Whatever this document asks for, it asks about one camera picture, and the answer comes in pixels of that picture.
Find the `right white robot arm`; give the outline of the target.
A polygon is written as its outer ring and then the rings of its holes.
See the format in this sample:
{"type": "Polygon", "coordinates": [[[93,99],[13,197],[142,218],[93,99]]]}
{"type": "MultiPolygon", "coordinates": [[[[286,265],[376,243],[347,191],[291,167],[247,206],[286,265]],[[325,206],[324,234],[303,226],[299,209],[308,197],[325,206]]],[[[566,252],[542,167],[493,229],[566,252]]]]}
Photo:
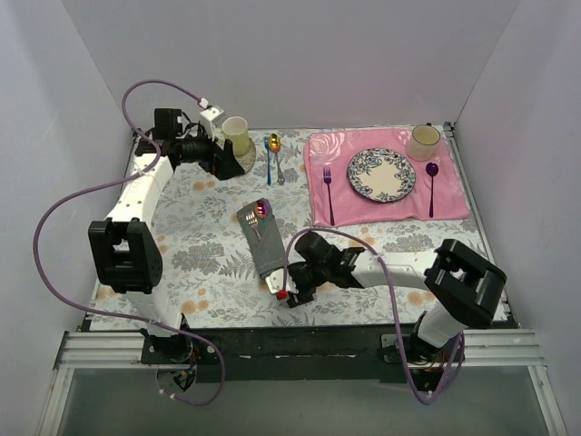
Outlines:
{"type": "Polygon", "coordinates": [[[308,231],[295,250],[302,259],[288,266],[283,276],[289,284],[278,288],[288,294],[290,307],[312,302],[326,282],[342,289],[393,285],[431,292],[436,304],[420,315],[403,340],[414,362],[435,359],[467,328],[489,328],[507,281],[496,265],[455,239],[444,240],[432,251],[391,253],[382,260],[370,248],[341,250],[308,231]]]}

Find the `grey cloth napkin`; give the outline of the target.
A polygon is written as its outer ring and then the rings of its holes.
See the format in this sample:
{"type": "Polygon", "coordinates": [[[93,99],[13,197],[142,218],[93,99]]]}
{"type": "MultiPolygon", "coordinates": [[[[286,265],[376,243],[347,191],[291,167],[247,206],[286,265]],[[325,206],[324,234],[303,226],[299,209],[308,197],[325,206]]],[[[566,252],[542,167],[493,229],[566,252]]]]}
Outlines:
{"type": "Polygon", "coordinates": [[[283,266],[283,257],[285,248],[283,246],[281,233],[276,223],[269,201],[265,198],[270,206],[269,224],[264,233],[261,233],[261,240],[258,242],[253,230],[245,221],[244,214],[248,210],[254,211],[255,202],[243,206],[237,212],[237,218],[241,225],[241,230],[248,242],[251,250],[251,256],[256,268],[256,271],[261,279],[264,279],[270,272],[278,270],[283,266]]]}

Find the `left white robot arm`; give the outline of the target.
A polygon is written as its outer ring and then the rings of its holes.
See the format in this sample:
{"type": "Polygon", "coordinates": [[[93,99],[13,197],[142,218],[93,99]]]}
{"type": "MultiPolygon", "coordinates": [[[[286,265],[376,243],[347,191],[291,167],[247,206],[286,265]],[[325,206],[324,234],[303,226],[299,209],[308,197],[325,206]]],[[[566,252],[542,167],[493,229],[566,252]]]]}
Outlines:
{"type": "Polygon", "coordinates": [[[197,123],[177,109],[158,108],[154,126],[136,134],[131,160],[132,180],[122,189],[115,207],[94,221],[88,237],[100,283],[123,295],[147,322],[142,333],[155,351],[171,362],[186,362],[192,339],[181,332],[184,315],[169,297],[155,290],[162,279],[162,255],[151,233],[151,222],[164,186],[181,164],[198,164],[219,180],[243,175],[232,143],[220,144],[217,119],[222,109],[209,106],[197,123]]]}

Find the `gold spoon purple handle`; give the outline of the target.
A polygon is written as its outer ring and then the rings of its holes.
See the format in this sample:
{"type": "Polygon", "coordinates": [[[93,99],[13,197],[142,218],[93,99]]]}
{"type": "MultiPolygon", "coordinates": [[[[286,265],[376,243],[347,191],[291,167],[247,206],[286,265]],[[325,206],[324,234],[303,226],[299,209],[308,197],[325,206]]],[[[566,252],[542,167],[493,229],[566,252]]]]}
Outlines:
{"type": "Polygon", "coordinates": [[[258,200],[254,205],[254,213],[258,219],[258,226],[261,233],[264,233],[269,224],[270,206],[264,199],[258,200]]]}

